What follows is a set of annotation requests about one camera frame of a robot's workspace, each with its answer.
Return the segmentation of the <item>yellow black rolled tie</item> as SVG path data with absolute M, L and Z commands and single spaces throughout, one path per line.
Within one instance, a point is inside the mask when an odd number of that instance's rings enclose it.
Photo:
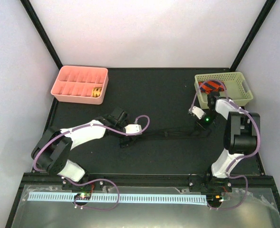
M 92 88 L 91 97 L 97 98 L 97 97 L 100 97 L 101 94 L 102 94 L 102 88 L 101 87 Z

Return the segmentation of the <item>left black frame post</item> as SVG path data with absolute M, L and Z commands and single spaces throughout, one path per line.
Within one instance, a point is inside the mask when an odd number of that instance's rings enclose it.
M 51 58 L 53 59 L 54 63 L 56 64 L 58 69 L 63 67 L 63 64 L 51 42 L 49 36 L 47 35 L 35 9 L 33 8 L 30 0 L 20 0 L 23 8 L 25 9 L 27 15 L 29 16 L 32 24 L 34 25 L 36 31 L 38 32 L 41 40 L 43 41 L 45 47 L 47 48 Z

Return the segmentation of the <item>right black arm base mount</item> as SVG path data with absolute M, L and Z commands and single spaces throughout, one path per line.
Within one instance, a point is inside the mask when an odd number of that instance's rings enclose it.
M 232 192 L 232 187 L 229 186 L 228 179 L 221 178 L 206 178 L 202 176 L 190 176 L 188 179 L 189 188 L 194 192 L 201 193 L 222 193 L 222 192 Z

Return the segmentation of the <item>clear acrylic sheet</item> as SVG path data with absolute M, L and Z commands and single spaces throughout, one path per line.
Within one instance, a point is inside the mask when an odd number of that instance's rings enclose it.
M 202 205 L 28 201 L 31 192 L 70 192 L 59 186 L 24 188 L 9 228 L 280 228 L 280 212 L 268 188 L 234 188 L 220 208 Z M 199 195 L 177 188 L 104 188 L 94 193 Z

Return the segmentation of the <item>right black frame post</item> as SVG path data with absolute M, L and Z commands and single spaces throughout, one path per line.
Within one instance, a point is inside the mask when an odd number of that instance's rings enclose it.
M 245 54 L 247 53 L 249 47 L 251 46 L 252 42 L 254 41 L 256 35 L 258 34 L 260 28 L 262 27 L 264 21 L 266 20 L 267 16 L 271 12 L 273 6 L 275 5 L 276 0 L 266 0 L 262 9 L 260 10 L 254 24 L 252 25 L 246 39 L 244 40 L 238 54 L 236 55 L 231 67 L 230 72 L 235 72 L 238 68 L 239 64 L 241 63 L 242 59 L 244 58 Z

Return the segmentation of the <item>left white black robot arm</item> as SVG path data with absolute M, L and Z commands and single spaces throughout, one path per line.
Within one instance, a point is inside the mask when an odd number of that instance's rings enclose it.
M 128 120 L 128 114 L 120 108 L 111 114 L 99 116 L 88 123 L 59 129 L 48 128 L 33 149 L 33 169 L 58 175 L 73 181 L 80 190 L 89 186 L 90 178 L 79 164 L 68 159 L 70 151 L 89 141 L 101 139 L 107 135 L 116 137 L 137 136 L 143 132 L 141 125 Z

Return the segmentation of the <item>green perforated plastic basket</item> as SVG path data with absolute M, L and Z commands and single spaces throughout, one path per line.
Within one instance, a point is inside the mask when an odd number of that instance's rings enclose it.
M 228 97 L 237 105 L 245 106 L 253 99 L 253 94 L 241 72 L 227 72 L 214 74 L 195 75 L 195 89 L 198 90 L 199 84 L 206 80 L 219 80 L 226 87 Z

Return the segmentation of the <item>pink compartment organizer box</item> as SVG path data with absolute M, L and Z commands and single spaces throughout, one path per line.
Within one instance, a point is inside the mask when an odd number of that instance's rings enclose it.
M 108 69 L 89 66 L 63 66 L 51 89 L 60 102 L 100 105 L 108 84 Z M 92 88 L 101 87 L 100 97 L 91 97 Z

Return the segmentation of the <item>black frame post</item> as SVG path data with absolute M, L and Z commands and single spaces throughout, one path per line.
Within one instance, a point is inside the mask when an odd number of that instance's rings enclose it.
M 262 27 L 264 21 L 266 20 L 267 16 L 271 12 L 273 6 L 275 5 L 276 0 L 266 0 L 262 9 L 260 10 L 254 24 L 252 25 L 246 39 L 244 40 L 238 54 L 236 55 L 231 67 L 230 72 L 235 72 L 238 68 L 239 64 L 241 63 L 242 59 L 244 58 L 245 54 L 247 53 L 249 47 L 251 46 L 252 42 L 254 41 L 256 35 L 258 34 L 260 28 Z
M 41 40 L 43 41 L 45 47 L 47 48 L 51 58 L 53 59 L 54 63 L 56 64 L 58 69 L 63 67 L 63 64 L 51 42 L 49 36 L 47 35 L 35 9 L 33 8 L 30 0 L 20 0 L 23 8 L 25 9 L 27 15 L 29 16 L 32 24 L 34 25 L 36 31 L 38 32 Z

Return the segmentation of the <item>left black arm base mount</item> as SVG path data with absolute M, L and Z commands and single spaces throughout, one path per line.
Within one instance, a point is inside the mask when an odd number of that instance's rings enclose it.
M 100 180 L 103 178 L 101 175 L 95 174 L 85 174 L 80 181 L 76 182 L 76 185 L 71 183 L 72 180 L 67 179 L 66 177 L 62 178 L 62 189 L 63 190 L 71 190 L 71 191 L 82 191 L 85 192 L 94 190 L 101 190 L 105 184 L 104 180 Z

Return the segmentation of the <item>orange navy striped tie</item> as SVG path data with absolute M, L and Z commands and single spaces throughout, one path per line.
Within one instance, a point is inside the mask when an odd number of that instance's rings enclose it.
M 225 85 L 223 85 L 223 82 L 218 82 L 215 80 L 210 80 L 205 83 L 198 82 L 198 85 L 200 86 L 200 91 L 206 94 L 211 92 L 223 92 L 226 88 Z

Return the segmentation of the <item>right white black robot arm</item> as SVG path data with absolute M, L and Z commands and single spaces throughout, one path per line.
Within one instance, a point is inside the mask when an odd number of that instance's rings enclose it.
M 203 186 L 208 191 L 220 191 L 228 184 L 230 173 L 237 164 L 258 153 L 261 145 L 260 115 L 244 110 L 218 92 L 208 94 L 208 111 L 191 105 L 188 113 L 197 117 L 201 127 L 209 126 L 217 115 L 226 120 L 224 149 L 203 177 Z

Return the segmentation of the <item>black necktie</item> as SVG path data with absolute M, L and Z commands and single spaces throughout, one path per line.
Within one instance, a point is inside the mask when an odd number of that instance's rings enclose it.
M 154 140 L 180 140 L 192 138 L 206 138 L 211 134 L 210 129 L 201 127 L 194 128 L 165 128 L 160 130 L 145 131 L 141 135 L 133 136 L 133 142 L 154 141 Z

